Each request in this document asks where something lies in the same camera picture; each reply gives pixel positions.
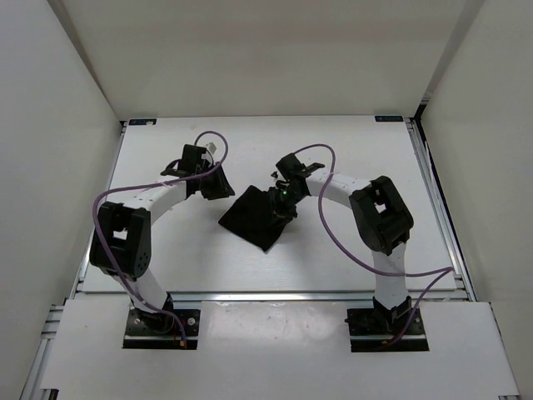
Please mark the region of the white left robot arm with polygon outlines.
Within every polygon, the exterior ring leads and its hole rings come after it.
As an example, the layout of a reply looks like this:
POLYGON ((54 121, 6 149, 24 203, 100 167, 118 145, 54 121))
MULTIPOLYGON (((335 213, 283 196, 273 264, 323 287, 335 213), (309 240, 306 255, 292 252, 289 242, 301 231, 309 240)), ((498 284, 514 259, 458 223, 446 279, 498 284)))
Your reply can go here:
POLYGON ((220 162, 176 160, 160 180, 110 189, 93 204, 89 262, 120 283, 141 321, 155 333, 180 322, 170 294, 149 271, 152 225, 196 193, 208 201, 235 194, 220 162))

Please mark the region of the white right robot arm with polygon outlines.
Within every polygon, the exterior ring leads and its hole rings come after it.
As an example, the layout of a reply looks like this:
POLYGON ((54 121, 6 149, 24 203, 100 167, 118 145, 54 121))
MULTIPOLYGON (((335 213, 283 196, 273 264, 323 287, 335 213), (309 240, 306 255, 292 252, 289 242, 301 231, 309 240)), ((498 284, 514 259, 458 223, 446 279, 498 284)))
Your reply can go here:
POLYGON ((278 162, 276 184, 268 190, 276 220, 290 222, 296 205, 306 197, 328 199, 350 208, 363 243, 371 250, 376 277, 374 323, 384 333, 395 332, 411 310, 406 288, 406 242, 414 220, 396 186, 386 176, 374 180, 326 172, 314 162, 278 162))

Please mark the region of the black skirt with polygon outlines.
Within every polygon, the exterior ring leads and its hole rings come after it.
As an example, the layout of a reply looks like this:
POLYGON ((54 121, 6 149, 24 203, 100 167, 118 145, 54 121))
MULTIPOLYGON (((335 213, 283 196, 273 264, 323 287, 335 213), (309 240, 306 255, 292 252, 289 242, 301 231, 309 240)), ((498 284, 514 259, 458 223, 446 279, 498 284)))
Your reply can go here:
POLYGON ((275 192, 262 191, 250 185, 218 223, 230 233, 268 252, 285 226, 297 217, 295 207, 290 207, 286 213, 276 210, 272 201, 275 192))

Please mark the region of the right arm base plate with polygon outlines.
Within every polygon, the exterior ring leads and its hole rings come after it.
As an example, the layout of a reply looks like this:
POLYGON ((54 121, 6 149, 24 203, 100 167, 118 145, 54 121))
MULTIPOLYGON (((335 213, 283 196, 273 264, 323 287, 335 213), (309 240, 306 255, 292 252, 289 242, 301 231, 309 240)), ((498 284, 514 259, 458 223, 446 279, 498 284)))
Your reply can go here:
POLYGON ((372 308, 348 308, 345 323, 348 325, 352 353, 428 352, 426 330, 417 308, 409 327, 399 339, 410 313, 402 316, 391 327, 381 323, 372 308))

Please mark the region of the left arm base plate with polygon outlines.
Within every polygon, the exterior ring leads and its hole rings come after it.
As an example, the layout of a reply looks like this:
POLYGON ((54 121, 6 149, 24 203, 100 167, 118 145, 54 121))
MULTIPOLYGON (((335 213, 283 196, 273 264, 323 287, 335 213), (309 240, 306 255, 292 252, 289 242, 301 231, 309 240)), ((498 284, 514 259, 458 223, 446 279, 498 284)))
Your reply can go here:
POLYGON ((122 347, 125 349, 196 350, 200 327, 200 309, 174 309, 187 340, 175 319, 130 307, 122 347))

